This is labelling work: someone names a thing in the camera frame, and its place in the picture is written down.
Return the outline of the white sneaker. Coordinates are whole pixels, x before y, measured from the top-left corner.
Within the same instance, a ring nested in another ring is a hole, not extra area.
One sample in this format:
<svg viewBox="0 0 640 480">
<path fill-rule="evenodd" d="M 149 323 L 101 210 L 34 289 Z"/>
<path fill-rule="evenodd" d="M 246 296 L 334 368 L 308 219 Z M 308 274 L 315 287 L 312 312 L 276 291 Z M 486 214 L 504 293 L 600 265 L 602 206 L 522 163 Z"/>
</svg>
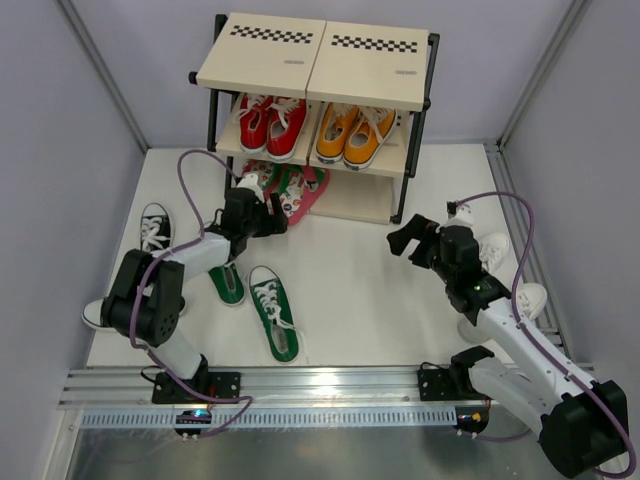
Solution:
<svg viewBox="0 0 640 480">
<path fill-rule="evenodd" d="M 502 232 L 484 235 L 478 240 L 479 259 L 488 273 L 495 273 L 504 262 L 510 250 L 509 237 Z"/>
<path fill-rule="evenodd" d="M 516 303 L 522 317 L 536 320 L 542 313 L 548 299 L 546 288 L 538 283 L 524 283 L 518 286 Z M 479 327 L 472 325 L 466 318 L 457 324 L 460 337 L 467 343 L 477 345 L 488 342 L 491 337 Z"/>
</svg>

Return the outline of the pink flip-flop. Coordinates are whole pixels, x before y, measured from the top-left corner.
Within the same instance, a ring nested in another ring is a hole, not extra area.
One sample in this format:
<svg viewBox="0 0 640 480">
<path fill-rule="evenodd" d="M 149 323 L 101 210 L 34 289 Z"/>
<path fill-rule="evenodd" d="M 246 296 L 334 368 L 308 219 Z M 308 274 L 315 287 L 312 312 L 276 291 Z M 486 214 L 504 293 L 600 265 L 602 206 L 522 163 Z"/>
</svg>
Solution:
<svg viewBox="0 0 640 480">
<path fill-rule="evenodd" d="M 297 225 L 326 190 L 330 181 L 328 169 L 285 164 L 275 192 L 288 221 Z"/>
<path fill-rule="evenodd" d="M 242 169 L 242 174 L 256 174 L 258 176 L 258 185 L 265 194 L 269 194 L 276 187 L 282 167 L 279 164 L 257 159 L 249 159 Z"/>
</svg>

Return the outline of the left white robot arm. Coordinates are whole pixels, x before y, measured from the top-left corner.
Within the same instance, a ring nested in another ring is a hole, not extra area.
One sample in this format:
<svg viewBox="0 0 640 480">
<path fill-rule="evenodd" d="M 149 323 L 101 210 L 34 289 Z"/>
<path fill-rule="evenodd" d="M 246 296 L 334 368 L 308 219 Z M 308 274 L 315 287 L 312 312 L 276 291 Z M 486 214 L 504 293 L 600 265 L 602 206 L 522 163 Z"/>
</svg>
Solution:
<svg viewBox="0 0 640 480">
<path fill-rule="evenodd" d="M 220 219 L 199 227 L 196 239 L 164 251 L 128 251 L 111 289 L 100 303 L 103 327 L 144 350 L 190 402 L 209 390 L 208 362 L 178 328 L 184 285 L 244 252 L 251 238 L 283 234 L 288 220 L 278 195 L 258 187 L 225 194 Z"/>
</svg>

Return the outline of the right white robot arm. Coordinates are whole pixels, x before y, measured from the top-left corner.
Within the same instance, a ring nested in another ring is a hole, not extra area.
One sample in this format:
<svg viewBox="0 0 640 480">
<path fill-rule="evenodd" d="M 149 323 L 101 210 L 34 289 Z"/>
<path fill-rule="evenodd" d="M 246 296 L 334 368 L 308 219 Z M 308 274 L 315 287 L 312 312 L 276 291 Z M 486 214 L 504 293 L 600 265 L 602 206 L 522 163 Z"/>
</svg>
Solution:
<svg viewBox="0 0 640 480">
<path fill-rule="evenodd" d="M 452 360 L 447 375 L 453 393 L 470 397 L 477 392 L 503 405 L 531 430 L 549 462 L 567 478 L 621 455 L 629 464 L 615 478 L 635 472 L 637 453 L 623 390 L 613 381 L 596 381 L 521 316 L 514 293 L 483 268 L 469 227 L 441 226 L 416 215 L 388 234 L 387 241 L 395 256 L 416 242 L 411 263 L 434 271 L 452 307 L 517 365 L 506 367 L 482 347 L 465 351 Z"/>
</svg>

